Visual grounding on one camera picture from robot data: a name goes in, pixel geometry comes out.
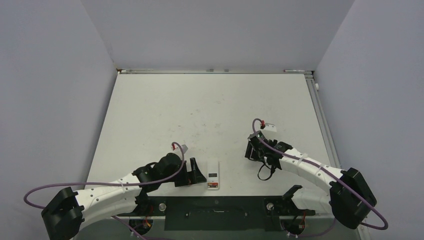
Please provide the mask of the white red remote control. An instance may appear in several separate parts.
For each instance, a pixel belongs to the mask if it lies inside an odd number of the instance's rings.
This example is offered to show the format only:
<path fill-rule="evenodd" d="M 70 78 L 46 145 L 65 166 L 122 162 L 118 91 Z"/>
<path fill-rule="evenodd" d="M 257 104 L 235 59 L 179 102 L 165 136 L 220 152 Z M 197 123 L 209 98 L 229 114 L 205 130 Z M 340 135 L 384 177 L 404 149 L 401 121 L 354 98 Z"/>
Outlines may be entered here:
<path fill-rule="evenodd" d="M 217 191 L 220 189 L 220 165 L 218 161 L 207 163 L 206 187 L 208 190 Z M 217 187 L 208 187 L 208 183 L 218 183 Z"/>

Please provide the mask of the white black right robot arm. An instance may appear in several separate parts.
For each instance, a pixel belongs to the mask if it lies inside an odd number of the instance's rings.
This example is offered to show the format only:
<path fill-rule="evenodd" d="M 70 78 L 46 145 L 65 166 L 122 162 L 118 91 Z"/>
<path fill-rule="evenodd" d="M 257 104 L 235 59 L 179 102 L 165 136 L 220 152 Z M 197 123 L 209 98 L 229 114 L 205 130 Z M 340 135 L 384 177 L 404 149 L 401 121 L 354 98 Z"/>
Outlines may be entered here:
<path fill-rule="evenodd" d="M 248 137 L 245 157 L 270 166 L 271 172 L 284 170 L 314 184 L 316 190 L 294 185 L 282 196 L 282 207 L 289 214 L 312 211 L 332 214 L 349 229 L 364 224 L 376 212 L 377 200 L 363 175 L 355 168 L 343 170 L 308 157 L 306 153 L 261 131 Z"/>

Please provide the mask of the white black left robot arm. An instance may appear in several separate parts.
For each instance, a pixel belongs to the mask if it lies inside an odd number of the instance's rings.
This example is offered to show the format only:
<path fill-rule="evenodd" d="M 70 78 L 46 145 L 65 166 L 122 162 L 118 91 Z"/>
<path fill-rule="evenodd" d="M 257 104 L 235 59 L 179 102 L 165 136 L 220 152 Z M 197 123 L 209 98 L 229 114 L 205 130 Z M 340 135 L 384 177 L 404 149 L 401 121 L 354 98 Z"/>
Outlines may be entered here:
<path fill-rule="evenodd" d="M 147 194 L 163 183 L 175 187 L 205 183 L 196 159 L 191 170 L 179 153 L 168 153 L 159 162 L 151 162 L 106 185 L 83 190 L 61 189 L 41 212 L 51 240 L 70 240 L 82 228 L 111 216 L 148 211 Z"/>

